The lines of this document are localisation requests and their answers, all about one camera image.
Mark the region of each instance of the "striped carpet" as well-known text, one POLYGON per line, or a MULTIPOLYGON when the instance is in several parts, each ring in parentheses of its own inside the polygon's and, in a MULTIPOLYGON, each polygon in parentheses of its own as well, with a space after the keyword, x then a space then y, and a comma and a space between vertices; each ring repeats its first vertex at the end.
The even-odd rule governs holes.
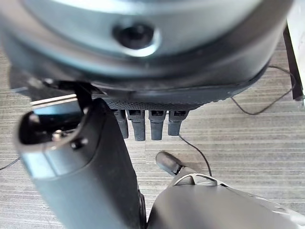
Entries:
MULTIPOLYGON (((283 41, 274 53, 272 64, 288 68, 283 41)), ((0 167, 17 157, 12 145, 14 125, 30 110, 28 98, 8 89, 8 66, 0 51, 0 167)), ((235 98, 242 107, 254 112, 290 87, 287 74, 269 69, 253 87, 235 98)), ((190 112, 181 135, 206 154, 217 179, 305 214, 304 111, 303 104, 293 101, 291 94, 258 116, 243 114, 227 99, 190 112)), ((160 150, 173 153, 190 167, 207 173, 198 152, 178 137, 167 136, 167 124, 163 141, 150 140, 149 120, 145 142, 135 142, 130 123, 129 127, 126 144, 148 212, 171 180, 154 162, 160 150)), ((0 171, 0 229, 16 228, 63 228, 33 187, 21 162, 0 171)))

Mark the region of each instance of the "black cable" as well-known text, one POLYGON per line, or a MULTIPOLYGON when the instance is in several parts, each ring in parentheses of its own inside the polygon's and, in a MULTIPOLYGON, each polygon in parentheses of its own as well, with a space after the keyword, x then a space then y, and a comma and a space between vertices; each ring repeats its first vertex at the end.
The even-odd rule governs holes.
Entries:
POLYGON ((206 162, 206 165, 208 167, 208 170, 209 170, 209 174, 210 176, 212 177, 212 171, 211 171, 211 167, 210 167, 210 164, 208 162, 208 160, 206 159, 205 155, 203 154, 203 152, 201 152, 200 149, 198 149, 196 146, 192 145, 191 143, 189 143, 188 141, 186 141, 181 135, 179 135, 179 137, 181 138, 181 140, 183 140, 186 144, 188 144, 189 146, 195 148, 200 154, 201 156, 204 158, 205 162, 206 162))
POLYGON ((20 157, 18 157, 16 160, 14 160, 13 162, 11 162, 10 164, 8 164, 7 166, 3 167, 3 168, 0 168, 0 171, 3 170, 3 169, 6 169, 12 165, 14 165, 17 161, 20 160, 20 157))
POLYGON ((295 88, 295 85, 296 85, 296 79, 295 79, 295 76, 288 70, 286 70, 285 68, 282 68, 282 67, 279 67, 279 66, 274 66, 274 65, 270 65, 268 66, 269 68, 276 68, 276 69, 279 69, 287 74, 289 74, 291 76, 291 79, 293 81, 292 83, 292 87, 291 89, 286 92, 285 94, 283 94, 282 96, 280 96, 279 98, 277 98, 276 100, 274 100, 272 103, 270 103, 267 107, 265 107, 263 110, 260 110, 258 112, 255 112, 255 113, 251 113, 251 112, 248 112, 246 110, 244 110, 239 104, 238 102, 233 98, 231 97, 232 101, 236 104, 236 106, 244 113, 246 113, 247 115, 259 115, 261 113, 263 113, 264 111, 266 111, 267 109, 269 109, 271 106, 273 106, 277 101, 281 100, 284 96, 288 95, 290 92, 292 92, 292 90, 294 90, 295 88))

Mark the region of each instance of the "black plastic arm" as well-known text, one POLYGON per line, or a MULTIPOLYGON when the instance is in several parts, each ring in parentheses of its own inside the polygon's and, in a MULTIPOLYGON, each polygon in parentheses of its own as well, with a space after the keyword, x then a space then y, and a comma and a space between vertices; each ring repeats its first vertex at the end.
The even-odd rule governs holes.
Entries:
POLYGON ((55 140, 53 130, 34 123, 32 115, 23 117, 15 144, 36 188, 65 227, 142 228, 136 174, 107 104, 93 101, 75 130, 55 140))

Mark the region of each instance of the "gray carpet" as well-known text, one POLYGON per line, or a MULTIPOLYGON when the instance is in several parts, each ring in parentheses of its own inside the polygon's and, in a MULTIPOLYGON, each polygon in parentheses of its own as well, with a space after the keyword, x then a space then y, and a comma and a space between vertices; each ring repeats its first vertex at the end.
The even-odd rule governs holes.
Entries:
MULTIPOLYGON (((283 41, 272 64, 288 68, 283 41)), ((0 167, 17 157, 11 140, 13 128, 30 109, 28 98, 9 91, 8 66, 0 53, 0 167)), ((257 111, 290 87, 288 75, 270 69, 236 100, 245 109, 257 111)), ((135 142, 130 129, 126 144, 149 212, 171 180, 154 162, 160 150, 175 154, 192 168, 207 170, 198 152, 179 138, 167 136, 167 124, 163 141, 149 140, 148 120, 146 126, 145 142, 135 142)), ((190 112, 181 134, 206 154, 216 178, 305 214, 305 112, 291 94, 258 116, 243 114, 230 99, 207 104, 190 112)), ((35 191, 21 162, 0 171, 0 228, 63 228, 35 191)))

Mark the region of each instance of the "metal screw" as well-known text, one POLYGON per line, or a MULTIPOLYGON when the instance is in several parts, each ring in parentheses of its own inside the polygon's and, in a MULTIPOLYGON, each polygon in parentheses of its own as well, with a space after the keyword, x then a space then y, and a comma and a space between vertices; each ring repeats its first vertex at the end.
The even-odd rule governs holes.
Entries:
POLYGON ((52 134, 52 141, 60 141, 60 139, 63 137, 63 131, 62 130, 56 130, 52 134))
POLYGON ((72 149, 76 150, 76 149, 82 148, 87 143, 88 143, 87 138, 76 139, 74 142, 71 143, 71 147, 72 147, 72 149))

